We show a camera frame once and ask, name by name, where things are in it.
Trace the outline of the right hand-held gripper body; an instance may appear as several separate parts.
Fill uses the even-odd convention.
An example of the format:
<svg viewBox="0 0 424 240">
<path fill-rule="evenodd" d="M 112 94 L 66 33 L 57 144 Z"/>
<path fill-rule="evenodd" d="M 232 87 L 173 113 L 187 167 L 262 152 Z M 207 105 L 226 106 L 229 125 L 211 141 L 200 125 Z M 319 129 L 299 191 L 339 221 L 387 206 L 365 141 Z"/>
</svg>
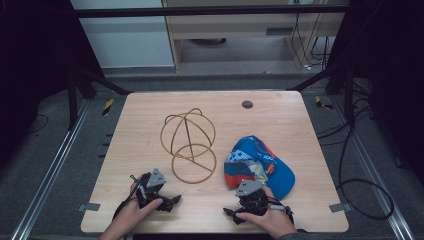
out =
<svg viewBox="0 0 424 240">
<path fill-rule="evenodd" d="M 243 180 L 235 195 L 239 198 L 241 208 L 236 213 L 248 212 L 262 216 L 268 209 L 268 197 L 263 190 L 263 184 L 256 180 Z"/>
</svg>

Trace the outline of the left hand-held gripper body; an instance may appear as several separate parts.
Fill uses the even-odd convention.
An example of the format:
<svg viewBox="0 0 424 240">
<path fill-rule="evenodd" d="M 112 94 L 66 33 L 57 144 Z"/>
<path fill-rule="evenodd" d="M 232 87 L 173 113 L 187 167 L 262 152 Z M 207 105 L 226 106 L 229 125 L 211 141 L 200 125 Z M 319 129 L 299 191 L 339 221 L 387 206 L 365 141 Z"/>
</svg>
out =
<svg viewBox="0 0 424 240">
<path fill-rule="evenodd" d="M 139 208 L 143 208 L 155 199 L 160 198 L 159 191 L 166 183 L 164 175 L 155 168 L 144 173 L 137 181 L 136 196 Z"/>
</svg>

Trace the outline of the blue and red cap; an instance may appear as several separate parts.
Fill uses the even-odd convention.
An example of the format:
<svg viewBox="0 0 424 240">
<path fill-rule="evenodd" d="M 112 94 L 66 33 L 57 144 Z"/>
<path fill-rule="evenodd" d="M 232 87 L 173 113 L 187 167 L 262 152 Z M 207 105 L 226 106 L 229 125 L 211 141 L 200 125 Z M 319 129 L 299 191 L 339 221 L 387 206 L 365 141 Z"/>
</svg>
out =
<svg viewBox="0 0 424 240">
<path fill-rule="evenodd" d="M 224 160 L 224 179 L 229 188 L 243 180 L 257 180 L 269 187 L 278 200 L 295 184 L 293 171 L 254 135 L 242 137 Z"/>
</svg>

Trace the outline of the copper wire hat stand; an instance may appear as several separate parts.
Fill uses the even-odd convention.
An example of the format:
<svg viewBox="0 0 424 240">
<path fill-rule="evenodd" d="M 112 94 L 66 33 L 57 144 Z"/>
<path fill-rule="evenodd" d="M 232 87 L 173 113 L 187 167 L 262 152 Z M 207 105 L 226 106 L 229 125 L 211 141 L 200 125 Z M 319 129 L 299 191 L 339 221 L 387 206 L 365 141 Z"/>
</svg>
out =
<svg viewBox="0 0 424 240">
<path fill-rule="evenodd" d="M 181 182 L 199 184 L 215 173 L 216 128 L 201 109 L 168 115 L 159 136 L 163 149 L 170 155 L 171 171 Z"/>
</svg>

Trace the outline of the person's left hand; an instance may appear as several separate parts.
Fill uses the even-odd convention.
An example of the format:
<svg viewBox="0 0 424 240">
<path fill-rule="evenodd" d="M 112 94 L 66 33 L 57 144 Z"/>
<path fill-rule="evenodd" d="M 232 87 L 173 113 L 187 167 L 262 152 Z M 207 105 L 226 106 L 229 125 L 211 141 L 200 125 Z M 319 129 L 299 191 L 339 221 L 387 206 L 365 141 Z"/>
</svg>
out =
<svg viewBox="0 0 424 240">
<path fill-rule="evenodd" d="M 163 202 L 162 199 L 155 199 L 143 208 L 139 207 L 136 197 L 136 183 L 130 186 L 130 196 L 128 201 L 113 219 L 111 226 L 118 230 L 120 235 L 124 235 L 135 229 L 149 214 L 154 212 Z"/>
</svg>

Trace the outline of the person's right hand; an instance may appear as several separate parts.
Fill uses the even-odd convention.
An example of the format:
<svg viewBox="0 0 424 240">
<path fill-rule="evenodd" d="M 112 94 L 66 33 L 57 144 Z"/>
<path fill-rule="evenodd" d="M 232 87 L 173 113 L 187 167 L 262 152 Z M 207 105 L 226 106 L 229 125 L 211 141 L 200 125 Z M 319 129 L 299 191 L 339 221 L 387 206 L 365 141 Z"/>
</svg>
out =
<svg viewBox="0 0 424 240">
<path fill-rule="evenodd" d="M 297 233 L 287 214 L 280 210 L 268 209 L 262 216 L 248 212 L 237 213 L 236 216 L 246 222 L 259 226 L 273 239 L 279 239 L 282 236 Z"/>
</svg>

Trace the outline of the grey tape strip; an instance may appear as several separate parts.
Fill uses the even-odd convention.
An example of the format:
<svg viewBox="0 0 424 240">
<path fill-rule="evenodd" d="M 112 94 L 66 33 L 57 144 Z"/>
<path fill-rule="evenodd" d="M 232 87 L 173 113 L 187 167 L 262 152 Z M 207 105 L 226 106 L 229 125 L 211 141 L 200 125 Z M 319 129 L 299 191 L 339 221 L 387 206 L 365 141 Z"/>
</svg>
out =
<svg viewBox="0 0 424 240">
<path fill-rule="evenodd" d="M 332 213 L 336 213 L 336 212 L 348 212 L 352 210 L 352 206 L 350 203 L 337 203 L 337 204 L 332 204 L 329 206 L 330 211 Z"/>
<path fill-rule="evenodd" d="M 79 204 L 76 210 L 79 212 L 98 211 L 100 206 L 101 204 L 98 204 L 98 203 L 85 203 L 85 204 Z"/>
</svg>

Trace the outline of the yellow black striped tape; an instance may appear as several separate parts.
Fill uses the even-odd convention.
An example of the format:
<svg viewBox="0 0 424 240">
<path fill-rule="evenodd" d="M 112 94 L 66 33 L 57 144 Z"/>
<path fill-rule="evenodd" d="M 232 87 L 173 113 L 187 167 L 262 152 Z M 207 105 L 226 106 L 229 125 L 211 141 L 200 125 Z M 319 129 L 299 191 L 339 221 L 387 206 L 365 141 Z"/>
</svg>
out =
<svg viewBox="0 0 424 240">
<path fill-rule="evenodd" d="M 114 99 L 108 99 L 105 103 L 105 106 L 102 111 L 102 116 L 107 116 L 110 112 L 110 109 L 114 103 Z"/>
<path fill-rule="evenodd" d="M 327 110 L 334 109 L 331 104 L 324 104 L 319 96 L 315 96 L 315 105 Z"/>
</svg>

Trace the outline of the black metal stand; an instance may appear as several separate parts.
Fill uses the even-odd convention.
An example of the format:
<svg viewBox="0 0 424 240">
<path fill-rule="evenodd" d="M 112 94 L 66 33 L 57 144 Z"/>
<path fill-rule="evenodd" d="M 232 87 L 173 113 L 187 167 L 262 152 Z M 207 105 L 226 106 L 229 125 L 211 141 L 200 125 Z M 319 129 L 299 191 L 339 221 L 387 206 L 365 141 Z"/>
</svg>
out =
<svg viewBox="0 0 424 240">
<path fill-rule="evenodd" d="M 66 78 L 69 106 L 69 130 L 72 130 L 76 126 L 78 120 L 77 91 L 80 91 L 84 99 L 93 99 L 96 96 L 96 90 L 91 84 L 92 81 L 120 95 L 130 94 L 129 90 L 115 85 L 105 77 L 92 71 L 83 68 L 72 68 Z"/>
<path fill-rule="evenodd" d="M 348 64 L 334 64 L 327 67 L 325 70 L 315 74 L 306 81 L 287 88 L 287 91 L 303 91 L 308 86 L 315 84 L 316 82 L 330 78 L 327 83 L 326 92 L 330 95 L 336 94 L 341 88 L 344 88 L 344 116 L 348 124 L 351 126 L 355 125 L 354 117 L 354 104 L 353 104 L 353 82 L 354 82 L 354 69 Z"/>
</svg>

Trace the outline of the white cabinet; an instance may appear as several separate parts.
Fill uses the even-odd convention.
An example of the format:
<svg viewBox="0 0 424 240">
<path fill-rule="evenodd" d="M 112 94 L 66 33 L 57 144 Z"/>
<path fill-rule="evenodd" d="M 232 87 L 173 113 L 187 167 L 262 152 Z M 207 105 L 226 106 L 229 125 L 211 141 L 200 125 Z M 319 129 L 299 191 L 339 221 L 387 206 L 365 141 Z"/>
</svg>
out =
<svg viewBox="0 0 424 240">
<path fill-rule="evenodd" d="M 162 7 L 161 0 L 71 0 L 75 10 Z M 103 69 L 173 67 L 164 17 L 81 18 Z"/>
</svg>

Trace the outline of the black curtain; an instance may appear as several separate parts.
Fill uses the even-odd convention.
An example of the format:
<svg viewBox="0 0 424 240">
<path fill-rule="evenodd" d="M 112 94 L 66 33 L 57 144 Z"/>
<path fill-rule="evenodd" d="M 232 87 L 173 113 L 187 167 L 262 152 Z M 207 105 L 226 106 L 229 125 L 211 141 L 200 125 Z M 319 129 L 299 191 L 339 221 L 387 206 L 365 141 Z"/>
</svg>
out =
<svg viewBox="0 0 424 240">
<path fill-rule="evenodd" d="M 330 61 L 354 37 L 354 75 L 371 83 L 371 101 L 402 163 L 424 185 L 424 0 L 348 0 Z"/>
<path fill-rule="evenodd" d="M 71 0 L 0 0 L 0 170 L 72 67 L 103 74 Z"/>
</svg>

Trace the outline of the black horizontal metal bar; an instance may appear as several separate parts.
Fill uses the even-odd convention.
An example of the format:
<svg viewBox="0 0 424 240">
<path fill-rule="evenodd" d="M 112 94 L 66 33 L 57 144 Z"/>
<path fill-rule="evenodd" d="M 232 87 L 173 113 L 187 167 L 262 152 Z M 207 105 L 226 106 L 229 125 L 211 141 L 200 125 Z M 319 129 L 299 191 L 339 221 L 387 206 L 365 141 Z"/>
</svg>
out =
<svg viewBox="0 0 424 240">
<path fill-rule="evenodd" d="M 86 9 L 74 10 L 78 18 L 109 17 L 156 17 L 156 16 L 201 16 L 242 14 L 298 14 L 298 13 L 341 13 L 349 11 L 350 5 L 246 5 L 204 6 L 131 9 Z"/>
</svg>

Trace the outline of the metal floor rail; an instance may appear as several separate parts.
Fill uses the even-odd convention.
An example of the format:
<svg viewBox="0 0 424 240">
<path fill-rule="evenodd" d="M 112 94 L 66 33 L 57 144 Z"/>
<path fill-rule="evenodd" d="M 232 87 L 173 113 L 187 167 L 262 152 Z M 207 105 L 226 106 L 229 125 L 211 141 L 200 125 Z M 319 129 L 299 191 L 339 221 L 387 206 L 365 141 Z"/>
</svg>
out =
<svg viewBox="0 0 424 240">
<path fill-rule="evenodd" d="M 82 101 L 81 107 L 78 110 L 75 125 L 67 131 L 59 149 L 57 150 L 52 160 L 52 163 L 50 164 L 34 197 L 27 207 L 25 214 L 19 221 L 18 225 L 15 227 L 10 240 L 27 240 L 86 119 L 90 105 L 91 100 Z"/>
<path fill-rule="evenodd" d="M 394 198 L 391 196 L 386 183 L 373 164 L 363 142 L 355 131 L 351 133 L 351 143 L 358 154 L 359 163 L 361 164 L 367 179 L 387 192 L 387 194 L 384 194 L 382 190 L 374 191 L 380 207 L 383 212 L 388 215 L 387 220 L 395 236 L 398 240 L 415 240 L 414 234 L 412 233 Z"/>
</svg>

